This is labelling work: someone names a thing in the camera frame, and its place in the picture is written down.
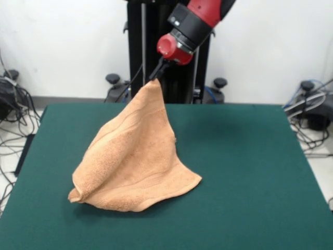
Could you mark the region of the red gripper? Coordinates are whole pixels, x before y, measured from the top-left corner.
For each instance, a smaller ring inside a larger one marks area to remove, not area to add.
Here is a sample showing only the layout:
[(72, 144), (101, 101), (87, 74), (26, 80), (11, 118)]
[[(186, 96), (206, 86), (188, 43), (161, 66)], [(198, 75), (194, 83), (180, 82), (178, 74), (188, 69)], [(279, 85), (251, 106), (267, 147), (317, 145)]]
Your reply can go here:
[(150, 74), (149, 80), (162, 77), (165, 71), (172, 66), (171, 61), (174, 61), (178, 65), (187, 65), (193, 58), (193, 52), (187, 51), (186, 47), (169, 33), (159, 39), (157, 52), (161, 54), (162, 57)]

